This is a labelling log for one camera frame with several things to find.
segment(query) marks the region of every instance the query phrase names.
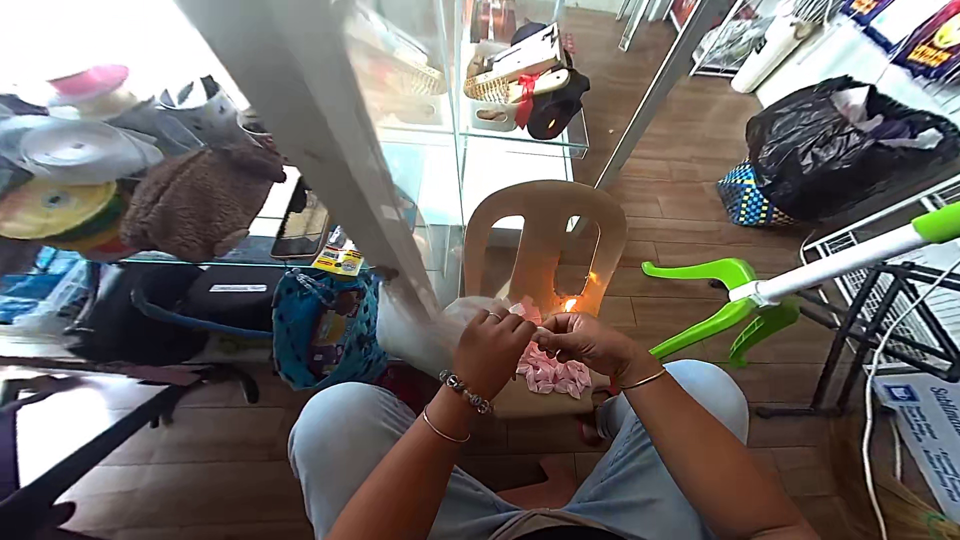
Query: chair backrest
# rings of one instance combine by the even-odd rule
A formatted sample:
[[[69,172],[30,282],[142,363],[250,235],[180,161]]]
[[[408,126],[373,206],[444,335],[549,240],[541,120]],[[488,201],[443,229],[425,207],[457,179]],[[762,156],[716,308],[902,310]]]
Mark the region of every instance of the chair backrest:
[[[563,309],[554,290],[554,275],[566,240],[570,217],[595,222],[600,238],[593,252],[587,284],[575,311],[596,315],[613,270],[627,243],[627,218],[606,191],[559,180],[538,180],[504,187],[480,203],[467,225],[464,245],[464,281],[468,296],[480,294],[484,254],[493,224],[509,215],[523,216],[508,298],[533,299],[544,315]]]

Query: gold bangle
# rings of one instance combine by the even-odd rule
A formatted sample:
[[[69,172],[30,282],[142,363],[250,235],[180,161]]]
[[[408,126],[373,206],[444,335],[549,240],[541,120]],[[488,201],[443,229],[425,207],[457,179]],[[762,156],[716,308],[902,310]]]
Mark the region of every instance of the gold bangle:
[[[469,435],[467,435],[467,438],[466,438],[466,439],[455,439],[455,438],[451,437],[450,435],[447,435],[446,433],[438,430],[437,427],[434,426],[432,422],[430,422],[430,419],[426,417],[426,407],[423,409],[423,412],[420,414],[420,416],[423,417],[423,422],[426,422],[426,425],[429,426],[429,427],[433,430],[434,433],[437,433],[439,436],[443,437],[444,439],[446,439],[446,440],[448,440],[448,441],[450,441],[450,442],[457,443],[457,444],[463,444],[463,443],[465,443],[465,442],[467,442],[467,441],[470,440],[470,436],[469,436]]]
[[[651,380],[656,379],[657,377],[663,375],[664,373],[666,373],[666,368],[663,368],[663,369],[659,370],[656,375],[651,375],[650,377],[648,377],[648,378],[646,378],[646,379],[644,379],[644,380],[641,380],[640,382],[636,382],[636,383],[634,383],[634,384],[631,384],[630,386],[620,386],[620,390],[630,390],[631,388],[637,388],[638,386],[642,386],[642,385],[646,384],[647,382],[650,382]]]

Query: red ribbon bow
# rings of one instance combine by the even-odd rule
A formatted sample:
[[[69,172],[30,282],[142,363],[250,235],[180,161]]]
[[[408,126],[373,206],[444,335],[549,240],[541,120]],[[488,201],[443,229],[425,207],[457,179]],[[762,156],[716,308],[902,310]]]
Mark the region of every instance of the red ribbon bow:
[[[523,98],[520,99],[520,105],[516,109],[516,124],[525,128],[527,126],[527,121],[530,120],[530,113],[534,109],[534,85],[537,82],[537,79],[540,78],[540,73],[534,73],[533,75],[520,75],[516,79],[516,83],[520,86],[523,86]]]

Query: white plastic bag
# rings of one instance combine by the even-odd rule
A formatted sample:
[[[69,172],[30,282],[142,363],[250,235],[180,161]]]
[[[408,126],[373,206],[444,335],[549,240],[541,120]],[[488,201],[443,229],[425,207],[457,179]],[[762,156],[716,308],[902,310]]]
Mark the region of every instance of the white plastic bag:
[[[453,301],[432,319],[420,320],[396,300],[389,285],[381,285],[376,341],[388,355],[437,377],[442,370],[453,367],[460,335],[477,311],[509,306],[504,300],[468,296]]]

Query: knee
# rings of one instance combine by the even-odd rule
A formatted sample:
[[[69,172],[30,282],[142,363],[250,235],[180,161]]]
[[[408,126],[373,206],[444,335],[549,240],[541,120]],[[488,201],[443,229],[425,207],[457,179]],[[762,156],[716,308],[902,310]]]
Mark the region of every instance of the knee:
[[[747,442],[750,424],[747,399],[727,372],[700,360],[676,360],[664,367],[686,393],[732,431],[740,442]]]
[[[403,425],[407,416],[412,421],[410,409],[383,388],[360,382],[330,386],[307,402],[290,430],[290,462],[297,471],[299,463],[385,454],[409,426],[409,421]]]

